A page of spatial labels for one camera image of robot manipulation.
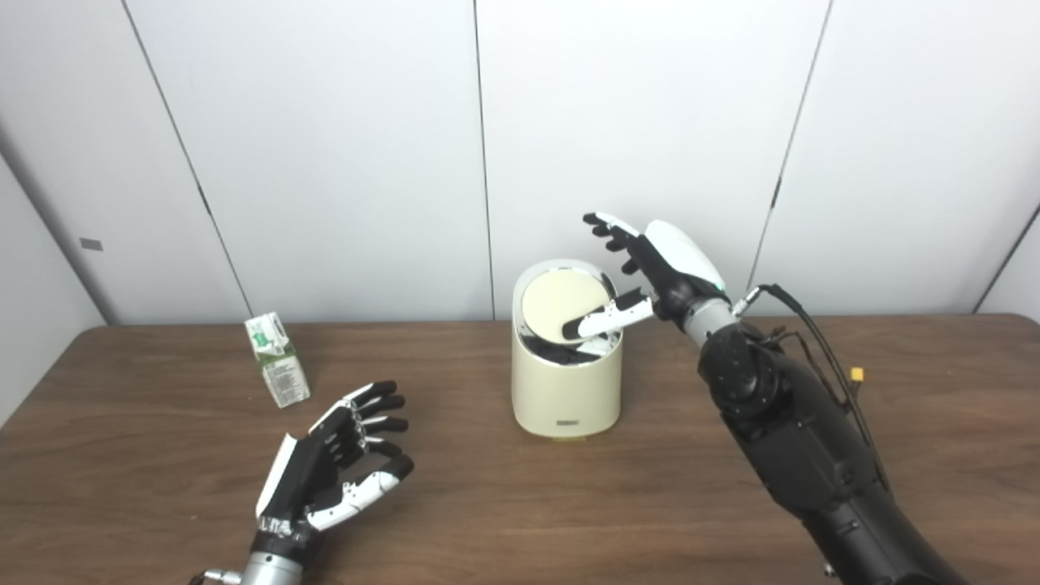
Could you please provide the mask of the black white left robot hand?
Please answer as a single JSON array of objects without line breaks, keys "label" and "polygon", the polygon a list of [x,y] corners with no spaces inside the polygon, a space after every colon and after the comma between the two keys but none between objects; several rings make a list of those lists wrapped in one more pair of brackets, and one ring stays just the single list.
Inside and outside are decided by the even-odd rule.
[{"label": "black white left robot hand", "polygon": [[307,433],[286,435],[255,508],[252,554],[308,566],[327,531],[387,495],[414,470],[413,460],[383,433],[402,433],[397,382],[382,380],[339,397]]}]

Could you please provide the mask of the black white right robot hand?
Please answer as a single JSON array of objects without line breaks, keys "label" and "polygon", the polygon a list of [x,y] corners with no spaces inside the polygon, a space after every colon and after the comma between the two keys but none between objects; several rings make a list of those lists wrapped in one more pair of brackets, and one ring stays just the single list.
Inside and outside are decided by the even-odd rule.
[{"label": "black white right robot hand", "polygon": [[594,236],[604,238],[610,252],[629,258],[624,274],[639,271],[650,285],[615,297],[608,304],[561,326],[567,341],[601,336],[651,316],[672,322],[696,345],[704,345],[718,329],[735,322],[726,285],[717,268],[683,230],[653,221],[643,231],[604,212],[584,214]]}]

